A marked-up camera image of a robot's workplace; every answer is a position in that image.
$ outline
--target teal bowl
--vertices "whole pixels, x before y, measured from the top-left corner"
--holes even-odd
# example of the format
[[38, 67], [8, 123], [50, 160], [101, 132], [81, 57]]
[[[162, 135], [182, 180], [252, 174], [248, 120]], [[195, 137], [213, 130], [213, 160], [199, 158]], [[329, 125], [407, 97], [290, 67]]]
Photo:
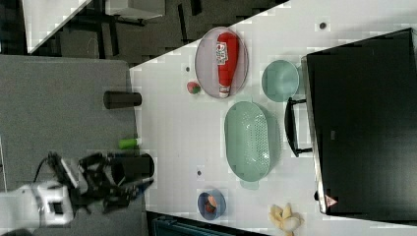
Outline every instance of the teal bowl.
[[270, 63], [262, 75], [264, 94], [276, 102], [287, 101], [297, 92], [299, 83], [297, 68], [291, 62], [284, 60]]

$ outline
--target green object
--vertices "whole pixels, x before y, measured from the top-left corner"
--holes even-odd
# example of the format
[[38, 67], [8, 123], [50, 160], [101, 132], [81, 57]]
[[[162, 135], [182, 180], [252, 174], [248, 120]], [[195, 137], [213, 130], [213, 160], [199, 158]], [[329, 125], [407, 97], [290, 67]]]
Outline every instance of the green object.
[[120, 149], [134, 148], [137, 144], [138, 144], [138, 141], [136, 139], [121, 140], [119, 141], [119, 148]]
[[195, 86], [193, 88], [193, 94], [199, 93], [202, 88], [200, 86]]
[[276, 120], [256, 103], [240, 101], [227, 112], [224, 134], [230, 168], [242, 187], [258, 189], [276, 155], [271, 154], [278, 147]]
[[297, 91], [299, 83], [297, 68], [283, 60], [270, 63], [262, 75], [264, 94], [276, 102], [287, 101]]

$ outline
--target black chair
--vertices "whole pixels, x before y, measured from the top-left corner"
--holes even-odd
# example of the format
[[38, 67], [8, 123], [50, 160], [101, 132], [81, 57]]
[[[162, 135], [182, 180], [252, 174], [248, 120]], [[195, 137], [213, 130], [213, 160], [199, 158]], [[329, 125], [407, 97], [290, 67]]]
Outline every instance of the black chair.
[[119, 54], [119, 46], [117, 39], [116, 23], [127, 24], [133, 26], [143, 26], [141, 19], [137, 23], [121, 21], [119, 16], [109, 16], [105, 14], [105, 0], [93, 0], [92, 4], [88, 4], [77, 16], [75, 16], [66, 28], [71, 30], [93, 31], [97, 35], [99, 59], [105, 59], [104, 36], [102, 24], [109, 24], [112, 55]]

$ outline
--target small blue bowl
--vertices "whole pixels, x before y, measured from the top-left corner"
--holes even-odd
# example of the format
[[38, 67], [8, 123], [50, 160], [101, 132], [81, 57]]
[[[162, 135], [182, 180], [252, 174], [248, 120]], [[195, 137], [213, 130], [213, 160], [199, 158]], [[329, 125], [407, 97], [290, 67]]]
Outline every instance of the small blue bowl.
[[264, 94], [276, 102], [287, 101], [297, 92], [299, 83], [297, 67], [284, 60], [270, 63], [262, 75]]
[[[206, 211], [205, 208], [205, 204], [209, 200], [209, 196], [213, 196], [215, 202], [217, 203], [217, 207], [215, 208], [213, 213]], [[224, 199], [223, 195], [221, 195], [220, 191], [210, 190], [206, 193], [201, 193], [199, 195], [198, 206], [200, 214], [204, 219], [214, 220], [224, 214], [224, 211], [226, 210], [226, 200]]]

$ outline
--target pink plate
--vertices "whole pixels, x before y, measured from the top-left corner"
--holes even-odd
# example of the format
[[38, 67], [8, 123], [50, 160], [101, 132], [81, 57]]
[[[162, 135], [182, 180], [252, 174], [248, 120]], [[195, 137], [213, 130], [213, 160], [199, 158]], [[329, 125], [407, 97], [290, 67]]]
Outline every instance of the pink plate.
[[[196, 53], [196, 74], [197, 79], [202, 89], [210, 96], [220, 98], [218, 94], [218, 73], [217, 62], [215, 59], [215, 47], [217, 38], [221, 33], [236, 32], [228, 28], [214, 28], [206, 33], [206, 35], [200, 41], [199, 47]], [[237, 60], [236, 71], [233, 77], [232, 86], [230, 88], [230, 94], [236, 94], [236, 92], [243, 86], [246, 74], [248, 73], [248, 51], [246, 50], [243, 40], [239, 37], [239, 58]]]

